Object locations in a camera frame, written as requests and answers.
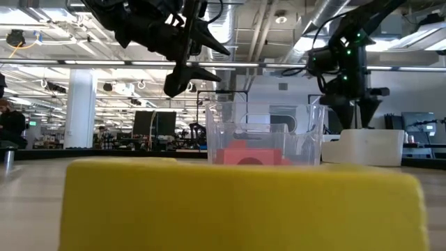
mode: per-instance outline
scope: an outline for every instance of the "red block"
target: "red block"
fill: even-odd
[[[217,164],[281,165],[281,149],[218,149]]]

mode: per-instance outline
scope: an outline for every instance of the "ceiling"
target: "ceiling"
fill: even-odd
[[[2,59],[11,57],[13,59],[165,61],[162,55],[149,52],[145,47],[136,43],[131,43],[128,48],[123,49],[114,39],[113,32],[104,29],[92,14],[84,12],[79,0],[69,0],[68,5],[63,0],[40,0],[41,6],[37,8],[29,8],[29,6],[18,8],[16,2],[6,0],[5,3],[2,1],[2,6],[0,6],[0,58]],[[227,47],[235,48],[234,57],[231,60],[249,61],[249,49],[255,36],[256,24],[259,22],[263,23],[259,37],[262,33],[267,33],[265,41],[262,42],[263,48],[259,53],[259,61],[264,59],[280,60],[293,48],[296,49],[295,45],[300,41],[300,36],[296,35],[296,31],[302,25],[301,21],[312,14],[315,1],[280,0],[273,8],[274,2],[276,1],[268,2],[266,13],[260,20],[262,1],[231,1],[231,3],[236,3],[232,5],[235,10],[233,38],[224,44]],[[352,0],[347,8],[353,8],[366,2],[368,1]],[[410,14],[406,17],[412,20],[411,22],[419,22],[420,18],[416,16],[416,13],[436,8],[438,5],[442,7],[440,10],[444,11],[445,1],[408,1],[406,5],[393,13],[403,27],[400,35],[406,35],[407,30],[414,27],[409,21],[405,21],[406,19],[402,18],[401,14]],[[269,12],[274,10],[285,10],[287,21],[278,24],[275,22],[275,17],[271,17],[272,22],[267,30],[265,26]],[[26,39],[24,46],[28,48],[15,51],[14,47],[6,43],[6,36],[11,29],[24,30]],[[425,49],[444,40],[446,29],[439,29],[434,36],[436,36],[435,39],[429,37],[418,41],[416,44],[418,47],[415,46],[416,50],[404,47],[393,52],[370,52],[369,62],[375,65],[429,66],[438,61],[438,55],[434,51]],[[203,53],[190,60],[209,61],[212,59],[211,53],[208,50],[203,50]],[[51,98],[50,96],[57,95],[45,90],[42,85],[45,85],[44,79],[68,90],[69,68],[64,68],[64,66],[27,67],[19,64],[4,64],[0,67],[0,71],[7,79],[8,94],[19,95],[19,97],[25,95],[26,98],[23,100],[31,103],[30,105],[25,105],[27,102],[21,102],[21,105],[17,103],[17,106],[26,111],[29,118],[46,119],[48,123],[44,126],[48,128],[63,127],[67,98],[66,96]],[[197,93],[186,91],[177,99],[165,99],[162,87],[166,75],[171,72],[170,69],[122,69],[117,66],[116,68],[92,67],[92,70],[98,78],[97,125],[106,124],[115,128],[129,129],[132,126],[134,111],[141,108],[130,104],[130,100],[121,93],[104,91],[105,83],[133,84],[132,96],[134,98],[150,99],[150,102],[142,106],[147,109],[155,107],[176,109],[178,112],[177,121],[182,122],[178,125],[180,127],[195,120],[196,101],[194,99],[197,97]],[[216,88],[215,83],[212,82],[192,81],[192,83],[198,90],[212,91]],[[216,98],[210,93],[203,93],[200,97]],[[204,123],[202,113],[199,115],[199,122]]]

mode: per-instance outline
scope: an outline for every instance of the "yellow sponge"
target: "yellow sponge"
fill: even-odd
[[[419,183],[359,169],[77,161],[59,251],[427,251]]]

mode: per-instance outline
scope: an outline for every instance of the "duct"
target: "duct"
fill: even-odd
[[[341,12],[350,0],[318,0],[309,20],[307,17],[301,17],[297,23],[297,33],[295,37],[298,39],[293,49],[284,57],[282,63],[297,63],[304,56],[305,51],[299,50],[299,40],[302,35],[316,30],[327,19],[334,17]]]
[[[206,10],[206,16],[208,19],[216,16],[220,12],[221,5],[209,4]],[[235,44],[236,34],[236,6],[232,4],[224,4],[222,15],[219,19],[215,20],[212,24],[209,24],[209,31],[223,45],[228,45],[226,48],[230,51],[231,55],[223,55],[214,50],[208,49],[209,59],[211,61],[233,61],[236,48],[231,46]],[[222,79],[220,83],[215,83],[215,90],[229,90],[229,83],[231,81],[230,70],[216,70],[215,74]],[[227,96],[217,95],[218,101],[227,100]]]

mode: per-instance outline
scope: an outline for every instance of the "metal cylinder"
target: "metal cylinder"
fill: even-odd
[[[6,151],[5,152],[5,171],[6,173],[13,170],[14,165],[14,151]]]

